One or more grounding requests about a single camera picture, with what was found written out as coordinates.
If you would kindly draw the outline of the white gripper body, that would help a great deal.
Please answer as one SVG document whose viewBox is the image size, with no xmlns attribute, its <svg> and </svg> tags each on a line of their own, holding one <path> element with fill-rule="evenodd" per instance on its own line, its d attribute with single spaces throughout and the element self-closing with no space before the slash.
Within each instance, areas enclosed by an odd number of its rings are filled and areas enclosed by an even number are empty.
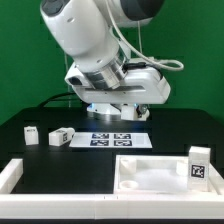
<svg viewBox="0 0 224 224">
<path fill-rule="evenodd" d="M 90 73 L 82 73 L 72 64 L 65 81 L 86 103 L 164 104 L 171 91 L 157 69 L 140 61 L 112 61 Z"/>
</svg>

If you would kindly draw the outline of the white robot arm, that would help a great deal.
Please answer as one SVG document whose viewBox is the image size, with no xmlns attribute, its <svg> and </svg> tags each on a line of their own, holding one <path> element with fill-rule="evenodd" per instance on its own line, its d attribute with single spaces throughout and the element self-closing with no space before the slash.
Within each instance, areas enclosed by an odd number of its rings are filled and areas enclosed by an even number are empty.
<svg viewBox="0 0 224 224">
<path fill-rule="evenodd" d="M 164 0 L 42 0 L 52 36 L 73 59 L 65 81 L 98 119 L 145 121 L 151 104 L 167 101 L 171 88 L 159 65 L 131 56 L 113 30 L 146 25 Z"/>
</svg>

